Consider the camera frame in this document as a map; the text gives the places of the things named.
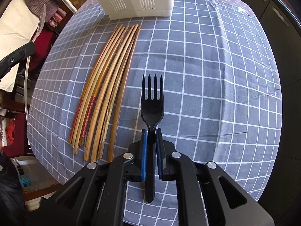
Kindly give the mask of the speckled wooden chopstick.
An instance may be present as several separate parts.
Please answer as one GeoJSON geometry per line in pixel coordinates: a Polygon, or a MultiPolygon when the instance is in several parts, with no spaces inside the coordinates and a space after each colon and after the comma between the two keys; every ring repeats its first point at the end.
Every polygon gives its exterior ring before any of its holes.
{"type": "Polygon", "coordinates": [[[135,32],[137,31],[138,25],[134,25],[131,28],[131,31],[128,33],[126,38],[126,44],[123,46],[122,51],[118,53],[118,62],[115,67],[114,74],[111,78],[110,85],[108,87],[108,94],[105,98],[103,110],[106,110],[106,113],[102,115],[102,128],[100,131],[97,131],[99,135],[98,148],[97,148],[97,159],[101,159],[103,157],[105,139],[108,132],[108,126],[111,118],[111,114],[113,111],[114,102],[116,99],[116,95],[119,89],[119,85],[122,79],[122,73],[125,69],[125,62],[127,60],[127,56],[130,52],[131,43],[133,42],[135,32]]]}

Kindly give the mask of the pale bamboo chopstick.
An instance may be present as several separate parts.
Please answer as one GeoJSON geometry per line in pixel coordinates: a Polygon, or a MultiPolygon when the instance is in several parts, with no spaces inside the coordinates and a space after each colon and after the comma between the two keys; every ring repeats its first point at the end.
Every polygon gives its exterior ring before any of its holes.
{"type": "Polygon", "coordinates": [[[104,87],[106,87],[106,91],[104,89],[101,90],[101,96],[105,97],[100,103],[103,103],[100,118],[98,120],[98,127],[97,131],[95,133],[95,139],[93,143],[93,149],[92,149],[92,155],[91,155],[91,162],[96,162],[98,158],[98,148],[100,146],[100,140],[103,137],[103,131],[105,129],[105,122],[110,121],[111,116],[111,110],[110,105],[111,102],[114,103],[114,100],[111,100],[111,98],[114,98],[114,91],[118,89],[118,84],[116,83],[119,81],[118,75],[119,70],[123,68],[125,64],[125,57],[128,53],[128,48],[133,40],[133,37],[137,31],[138,25],[134,25],[131,27],[129,32],[127,33],[124,41],[122,42],[122,45],[120,46],[118,52],[116,53],[116,56],[114,58],[114,61],[112,62],[112,66],[110,68],[110,72],[107,74],[109,77],[108,79],[105,79],[105,82],[103,84],[104,87]]]}

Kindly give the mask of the black plastic fork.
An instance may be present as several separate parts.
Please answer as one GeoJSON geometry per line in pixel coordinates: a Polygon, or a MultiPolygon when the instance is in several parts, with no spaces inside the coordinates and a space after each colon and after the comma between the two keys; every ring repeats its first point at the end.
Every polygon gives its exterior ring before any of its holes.
{"type": "Polygon", "coordinates": [[[155,156],[156,156],[156,127],[164,115],[164,96],[162,77],[157,80],[154,75],[148,80],[142,78],[141,118],[147,126],[146,143],[146,174],[145,174],[145,201],[151,203],[155,197],[155,156]]]}

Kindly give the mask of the dark brown wooden chopstick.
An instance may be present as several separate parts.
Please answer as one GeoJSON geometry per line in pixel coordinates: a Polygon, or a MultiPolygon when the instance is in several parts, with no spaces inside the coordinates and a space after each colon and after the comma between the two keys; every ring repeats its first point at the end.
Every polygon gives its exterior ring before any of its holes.
{"type": "Polygon", "coordinates": [[[130,52],[129,52],[129,55],[127,56],[127,60],[125,62],[125,69],[123,70],[123,73],[122,73],[122,81],[121,81],[120,87],[119,87],[118,99],[117,99],[117,103],[116,103],[116,107],[115,107],[113,125],[112,125],[112,129],[111,129],[111,134],[110,134],[108,162],[112,162],[113,158],[114,158],[115,141],[116,141],[116,136],[117,136],[117,129],[118,129],[118,124],[119,124],[122,99],[123,99],[123,95],[125,92],[125,86],[127,83],[128,72],[130,70],[130,66],[131,66],[133,54],[134,54],[134,51],[136,48],[140,29],[141,29],[141,25],[138,26],[137,31],[135,32],[133,42],[131,43],[130,52]]]}

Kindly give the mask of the light bamboo chopstick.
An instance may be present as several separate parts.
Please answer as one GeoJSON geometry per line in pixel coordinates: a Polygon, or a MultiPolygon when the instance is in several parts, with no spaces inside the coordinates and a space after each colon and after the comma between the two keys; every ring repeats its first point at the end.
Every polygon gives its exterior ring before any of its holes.
{"type": "Polygon", "coordinates": [[[129,51],[130,44],[133,41],[138,28],[139,26],[137,24],[132,26],[118,50],[113,51],[113,55],[110,57],[112,60],[110,68],[107,73],[103,74],[103,80],[100,81],[100,86],[97,88],[100,92],[98,93],[97,103],[94,107],[93,116],[89,126],[84,153],[85,161],[91,160],[92,162],[95,162],[97,160],[100,137],[111,94],[115,88],[117,77],[122,75],[119,73],[119,70],[122,69],[125,64],[126,53],[129,51]]]}

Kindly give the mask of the red-ended wooden chopstick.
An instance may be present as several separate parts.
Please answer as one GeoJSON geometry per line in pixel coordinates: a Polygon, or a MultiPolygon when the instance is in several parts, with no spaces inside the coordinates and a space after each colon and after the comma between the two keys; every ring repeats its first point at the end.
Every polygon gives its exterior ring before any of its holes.
{"type": "Polygon", "coordinates": [[[112,45],[113,41],[115,40],[116,36],[118,35],[119,31],[121,31],[123,28],[123,25],[116,27],[114,31],[112,32],[111,36],[105,43],[105,46],[103,47],[102,51],[100,52],[91,72],[88,76],[88,80],[86,84],[84,85],[84,89],[82,91],[80,101],[77,107],[77,110],[75,112],[74,120],[72,123],[70,136],[68,142],[74,148],[76,146],[75,140],[77,136],[80,134],[80,123],[83,121],[84,118],[84,111],[88,108],[88,102],[91,99],[91,94],[93,92],[92,88],[94,88],[94,83],[97,82],[96,78],[98,77],[98,72],[101,70],[101,64],[104,60],[104,56],[108,52],[110,46],[112,45]]]}

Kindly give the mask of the red wooden chair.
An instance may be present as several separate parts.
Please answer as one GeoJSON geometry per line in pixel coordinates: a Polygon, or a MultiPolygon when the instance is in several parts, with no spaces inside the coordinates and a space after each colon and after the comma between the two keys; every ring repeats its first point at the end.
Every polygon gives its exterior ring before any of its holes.
{"type": "Polygon", "coordinates": [[[40,35],[34,42],[35,52],[31,55],[29,73],[36,73],[42,68],[56,39],[57,35],[55,32],[47,27],[42,29],[40,35]]]}

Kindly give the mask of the red checked apron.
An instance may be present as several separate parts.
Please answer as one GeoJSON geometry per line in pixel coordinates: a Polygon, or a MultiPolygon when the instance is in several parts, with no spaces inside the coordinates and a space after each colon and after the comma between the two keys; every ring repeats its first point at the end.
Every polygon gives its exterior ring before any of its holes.
{"type": "Polygon", "coordinates": [[[40,17],[43,8],[45,7],[45,23],[50,27],[57,29],[63,27],[63,19],[67,15],[60,8],[60,0],[24,0],[28,9],[37,17],[40,17]]]}

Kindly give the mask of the grey checked tablecloth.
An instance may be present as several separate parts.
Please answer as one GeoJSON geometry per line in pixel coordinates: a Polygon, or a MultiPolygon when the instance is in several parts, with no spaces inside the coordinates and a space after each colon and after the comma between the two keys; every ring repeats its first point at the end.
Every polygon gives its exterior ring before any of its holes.
{"type": "Polygon", "coordinates": [[[216,162],[253,198],[269,180],[280,142],[282,96],[268,39],[255,16],[216,0],[175,0],[171,17],[112,21],[99,3],[64,27],[42,67],[27,137],[60,183],[83,166],[68,143],[86,79],[113,30],[141,25],[123,95],[115,154],[138,141],[141,86],[164,80],[163,138],[193,161],[216,162]]]}

